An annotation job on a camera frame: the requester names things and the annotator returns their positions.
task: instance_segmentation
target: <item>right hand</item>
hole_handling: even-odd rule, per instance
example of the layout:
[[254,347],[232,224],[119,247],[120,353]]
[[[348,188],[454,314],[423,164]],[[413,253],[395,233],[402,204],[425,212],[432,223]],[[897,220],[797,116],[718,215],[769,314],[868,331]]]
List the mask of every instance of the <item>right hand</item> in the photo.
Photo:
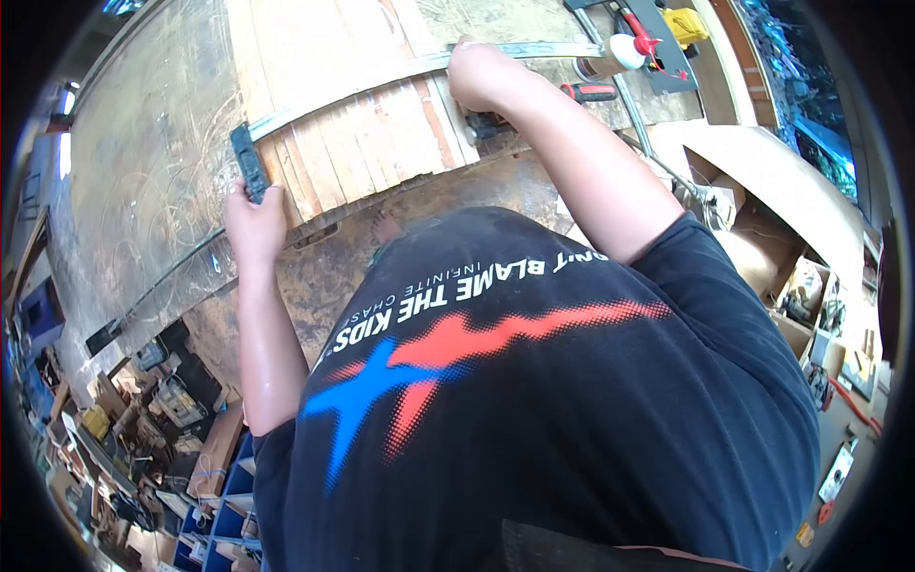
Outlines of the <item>right hand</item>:
[[274,183],[258,205],[248,200],[244,179],[238,177],[226,199],[225,226],[239,277],[273,277],[286,238],[283,188]]
[[472,112],[499,112],[543,77],[472,36],[461,36],[448,61],[451,96]]

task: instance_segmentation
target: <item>red cap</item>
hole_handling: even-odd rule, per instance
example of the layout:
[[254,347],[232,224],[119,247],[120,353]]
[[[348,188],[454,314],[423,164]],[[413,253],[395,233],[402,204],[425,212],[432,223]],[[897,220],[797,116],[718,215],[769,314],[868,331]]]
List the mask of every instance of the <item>red cap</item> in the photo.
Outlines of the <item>red cap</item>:
[[650,56],[654,53],[654,47],[661,43],[657,38],[649,38],[648,36],[636,36],[635,38],[635,49],[642,56]]

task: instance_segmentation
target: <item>bare foot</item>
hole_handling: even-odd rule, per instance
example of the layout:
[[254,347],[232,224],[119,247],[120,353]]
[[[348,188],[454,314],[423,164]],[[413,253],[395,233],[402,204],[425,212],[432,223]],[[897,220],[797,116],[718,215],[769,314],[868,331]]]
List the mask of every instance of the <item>bare foot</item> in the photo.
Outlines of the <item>bare foot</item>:
[[400,236],[401,228],[393,216],[379,210],[371,222],[371,234],[374,235],[375,240],[384,244]]

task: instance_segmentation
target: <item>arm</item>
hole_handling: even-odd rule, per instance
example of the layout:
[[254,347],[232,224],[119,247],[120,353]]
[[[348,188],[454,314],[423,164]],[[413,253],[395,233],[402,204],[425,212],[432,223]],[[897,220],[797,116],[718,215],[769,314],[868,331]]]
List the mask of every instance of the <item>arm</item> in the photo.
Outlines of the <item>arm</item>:
[[247,200],[239,179],[226,204],[226,234],[238,265],[239,364],[244,414],[256,437],[292,419],[308,364],[276,283],[276,258],[286,235],[283,190],[273,185],[264,202]]
[[518,130],[599,251],[631,263],[683,214],[648,165],[581,105],[497,48],[461,40],[448,64],[455,100]]

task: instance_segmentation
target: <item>screwdriver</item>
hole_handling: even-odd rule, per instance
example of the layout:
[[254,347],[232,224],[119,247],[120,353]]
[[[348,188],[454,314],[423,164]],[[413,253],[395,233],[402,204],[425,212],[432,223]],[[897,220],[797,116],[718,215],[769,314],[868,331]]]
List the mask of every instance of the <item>screwdriver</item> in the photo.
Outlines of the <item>screwdriver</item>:
[[606,83],[563,83],[559,89],[576,103],[612,102],[618,95],[617,89]]

